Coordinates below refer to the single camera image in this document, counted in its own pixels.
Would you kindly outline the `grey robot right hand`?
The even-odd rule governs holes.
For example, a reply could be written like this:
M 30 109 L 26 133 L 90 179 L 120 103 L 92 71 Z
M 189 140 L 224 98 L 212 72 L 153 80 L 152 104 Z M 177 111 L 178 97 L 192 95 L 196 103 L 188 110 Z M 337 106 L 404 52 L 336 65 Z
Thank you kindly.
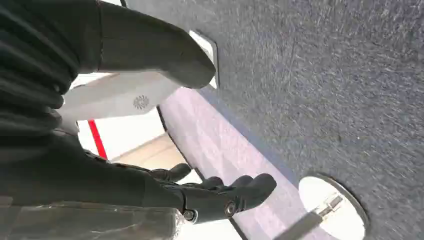
M 262 173 L 225 186 L 178 185 L 168 170 L 109 163 L 60 132 L 57 110 L 81 73 L 157 70 L 200 89 L 215 74 L 183 29 L 101 0 L 0 3 L 0 195 L 16 206 L 59 202 L 193 211 L 200 222 L 258 207 L 274 191 Z

